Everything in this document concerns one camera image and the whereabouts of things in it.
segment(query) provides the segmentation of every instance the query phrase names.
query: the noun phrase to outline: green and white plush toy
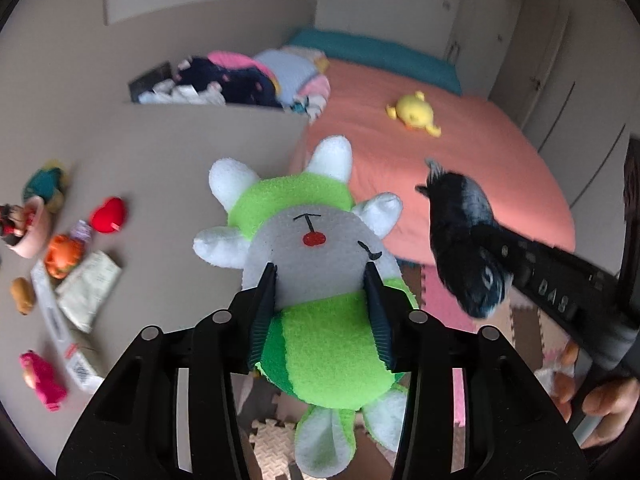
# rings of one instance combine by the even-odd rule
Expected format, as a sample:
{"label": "green and white plush toy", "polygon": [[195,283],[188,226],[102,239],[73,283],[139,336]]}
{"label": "green and white plush toy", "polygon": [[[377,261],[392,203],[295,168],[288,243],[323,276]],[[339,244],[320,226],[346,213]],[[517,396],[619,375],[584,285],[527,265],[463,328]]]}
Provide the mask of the green and white plush toy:
{"label": "green and white plush toy", "polygon": [[398,450],[406,390],[378,358],[367,316],[364,269],[373,261],[385,285],[411,295],[385,237],[402,211],[381,193],[358,204],[347,183],[351,145],[328,137],[301,174],[261,180],[246,165],[218,160],[209,173],[228,225],[200,232],[193,244],[212,265],[242,269],[242,288],[277,266],[276,315],[259,368],[277,387],[310,404],[296,428],[296,463],[327,478],[355,452],[355,413],[370,434]]}

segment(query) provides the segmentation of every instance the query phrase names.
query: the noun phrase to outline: door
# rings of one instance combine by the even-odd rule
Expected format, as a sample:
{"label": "door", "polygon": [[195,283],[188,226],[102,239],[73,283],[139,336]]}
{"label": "door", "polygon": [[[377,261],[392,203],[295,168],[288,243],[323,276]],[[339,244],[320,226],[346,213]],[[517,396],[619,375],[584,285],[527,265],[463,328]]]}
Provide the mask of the door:
{"label": "door", "polygon": [[523,0],[461,0],[446,58],[462,93],[487,98],[500,72]]}
{"label": "door", "polygon": [[523,129],[556,62],[569,20],[560,0],[525,0],[489,99]]}

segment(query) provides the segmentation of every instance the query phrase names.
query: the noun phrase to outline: red heart plush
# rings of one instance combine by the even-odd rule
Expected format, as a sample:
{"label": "red heart plush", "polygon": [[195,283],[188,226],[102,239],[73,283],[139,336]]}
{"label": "red heart plush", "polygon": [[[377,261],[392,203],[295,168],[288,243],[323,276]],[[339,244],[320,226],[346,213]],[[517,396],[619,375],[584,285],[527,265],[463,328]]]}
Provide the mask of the red heart plush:
{"label": "red heart plush", "polygon": [[104,201],[89,217],[89,224],[99,233],[119,231],[127,219],[127,207],[124,200],[112,196]]}

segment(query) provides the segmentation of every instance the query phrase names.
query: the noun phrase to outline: orange bedsheet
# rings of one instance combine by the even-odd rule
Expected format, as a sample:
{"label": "orange bedsheet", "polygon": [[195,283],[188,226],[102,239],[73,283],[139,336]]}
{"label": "orange bedsheet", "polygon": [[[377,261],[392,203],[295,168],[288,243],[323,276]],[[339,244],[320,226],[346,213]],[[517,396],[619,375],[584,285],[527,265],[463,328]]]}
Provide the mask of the orange bedsheet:
{"label": "orange bedsheet", "polygon": [[[574,221],[558,184],[521,131],[494,104],[404,76],[340,60],[326,72],[331,96],[309,127],[292,166],[299,169],[325,137],[341,134],[353,147],[350,189],[359,202],[396,193],[404,205],[385,245],[398,258],[434,264],[429,244],[429,201],[414,191],[426,177],[425,158],[477,180],[498,222],[527,237],[573,251]],[[407,130],[385,106],[421,90],[442,136]]]}

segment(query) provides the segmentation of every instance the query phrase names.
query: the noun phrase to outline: pile of clothes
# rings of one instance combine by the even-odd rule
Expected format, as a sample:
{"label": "pile of clothes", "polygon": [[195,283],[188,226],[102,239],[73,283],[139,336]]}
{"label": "pile of clothes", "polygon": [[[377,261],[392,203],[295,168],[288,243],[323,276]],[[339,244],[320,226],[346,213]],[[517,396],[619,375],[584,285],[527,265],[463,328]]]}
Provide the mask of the pile of clothes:
{"label": "pile of clothes", "polygon": [[265,106],[305,114],[312,123],[329,98],[328,65],[312,48],[284,46],[253,58],[217,50],[181,61],[173,79],[143,92],[138,102]]}

